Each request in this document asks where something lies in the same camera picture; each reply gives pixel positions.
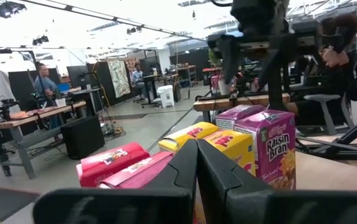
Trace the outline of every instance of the purple cereal box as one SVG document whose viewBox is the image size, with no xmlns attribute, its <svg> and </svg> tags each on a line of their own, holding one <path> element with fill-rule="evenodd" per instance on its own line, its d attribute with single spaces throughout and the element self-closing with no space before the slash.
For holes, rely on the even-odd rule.
<svg viewBox="0 0 357 224">
<path fill-rule="evenodd" d="M 261 105 L 238 105 L 216 116 L 216 125 L 221 129 L 234 129 L 235 122 L 253 114 L 257 114 L 265 108 Z"/>
<path fill-rule="evenodd" d="M 296 189 L 293 113 L 265 110 L 237 121 L 234 130 L 253 136 L 257 177 L 276 189 Z"/>
</svg>

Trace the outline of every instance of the floor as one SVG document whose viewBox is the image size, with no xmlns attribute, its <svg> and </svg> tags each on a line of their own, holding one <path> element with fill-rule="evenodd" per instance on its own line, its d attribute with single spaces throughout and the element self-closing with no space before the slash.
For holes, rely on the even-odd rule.
<svg viewBox="0 0 357 224">
<path fill-rule="evenodd" d="M 192 110 L 192 104 L 195 96 L 205 95 L 208 91 L 209 89 L 206 86 L 195 86 L 191 89 L 191 99 L 186 100 L 187 90 L 182 89 L 181 101 L 171 108 L 157 109 L 146 106 L 142 109 L 139 104 L 132 101 L 112 107 L 109 111 L 112 115 L 143 113 L 147 115 L 138 120 L 117 123 L 117 126 L 123 127 L 126 135 L 107 142 L 105 147 L 99 149 L 98 152 L 132 141 L 140 143 L 151 154 L 158 152 L 157 142 L 161 137 L 192 125 L 201 115 L 201 113 Z M 353 104 L 353 116 L 357 123 L 357 103 Z M 53 150 L 41 155 L 32 160 L 32 163 L 37 174 L 34 180 L 29 180 L 20 167 L 11 168 L 12 177 L 5 177 L 0 168 L 0 187 L 40 193 L 59 188 L 79 187 L 75 171 L 77 161 L 71 161 L 58 151 Z M 31 223 L 31 209 L 32 205 L 29 205 L 3 223 Z"/>
</svg>

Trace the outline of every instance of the cardboard box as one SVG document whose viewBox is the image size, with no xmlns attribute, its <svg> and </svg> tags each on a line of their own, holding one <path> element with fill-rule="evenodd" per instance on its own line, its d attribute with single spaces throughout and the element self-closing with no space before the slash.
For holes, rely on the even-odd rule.
<svg viewBox="0 0 357 224">
<path fill-rule="evenodd" d="M 155 178 L 173 158 L 172 152 L 159 152 L 101 181 L 103 189 L 140 189 Z"/>
<path fill-rule="evenodd" d="M 250 134 L 222 130 L 204 138 L 238 166 L 255 175 L 253 138 Z"/>
<path fill-rule="evenodd" d="M 276 189 L 296 189 L 293 113 L 265 110 L 236 122 L 234 129 L 253 136 L 257 177 Z"/>
<path fill-rule="evenodd" d="M 202 121 L 164 137 L 159 142 L 159 148 L 162 151 L 176 153 L 188 139 L 201 139 L 216 131 L 218 131 L 217 126 Z"/>
<path fill-rule="evenodd" d="M 216 116 L 216 125 L 221 129 L 233 130 L 235 122 L 265 110 L 261 105 L 238 105 Z"/>
<path fill-rule="evenodd" d="M 82 159 L 76 166 L 80 185 L 97 187 L 103 179 L 148 157 L 149 153 L 138 143 L 133 142 Z"/>
</svg>

